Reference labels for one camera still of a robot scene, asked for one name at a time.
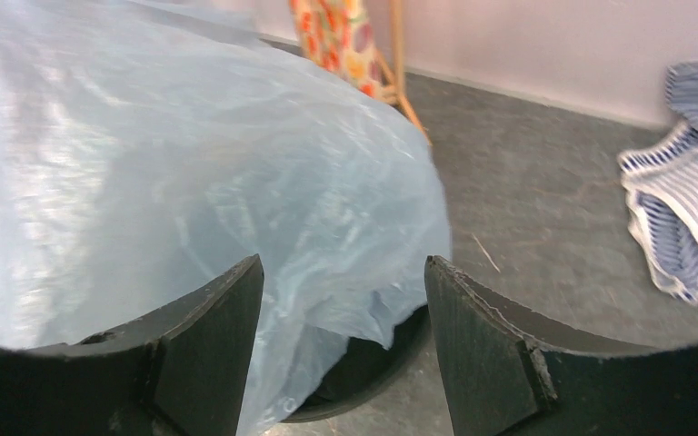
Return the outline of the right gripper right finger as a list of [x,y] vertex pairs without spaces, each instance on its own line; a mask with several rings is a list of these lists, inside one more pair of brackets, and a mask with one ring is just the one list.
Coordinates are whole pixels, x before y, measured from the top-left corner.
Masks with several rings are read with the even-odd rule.
[[440,256],[424,280],[457,435],[698,435],[698,342],[621,342],[548,318]]

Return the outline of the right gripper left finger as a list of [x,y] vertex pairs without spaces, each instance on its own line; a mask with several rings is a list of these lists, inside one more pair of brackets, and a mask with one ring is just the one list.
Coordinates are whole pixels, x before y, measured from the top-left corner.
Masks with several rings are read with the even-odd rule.
[[264,286],[249,256],[77,344],[0,347],[0,435],[233,435]]

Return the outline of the light blue plastic bag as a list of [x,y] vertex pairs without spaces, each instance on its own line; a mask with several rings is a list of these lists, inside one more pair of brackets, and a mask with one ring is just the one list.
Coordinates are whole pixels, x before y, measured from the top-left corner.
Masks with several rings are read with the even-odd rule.
[[249,256],[238,428],[289,417],[352,338],[388,349],[452,252],[422,133],[197,2],[0,1],[0,347],[85,338]]

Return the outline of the black plastic trash bin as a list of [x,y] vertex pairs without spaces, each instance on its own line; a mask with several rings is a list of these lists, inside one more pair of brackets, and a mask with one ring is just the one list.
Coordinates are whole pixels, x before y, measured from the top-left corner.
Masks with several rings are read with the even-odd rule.
[[388,349],[376,342],[352,338],[344,356],[284,422],[326,420],[369,402],[414,363],[430,336],[431,318],[424,305],[394,328],[394,342]]

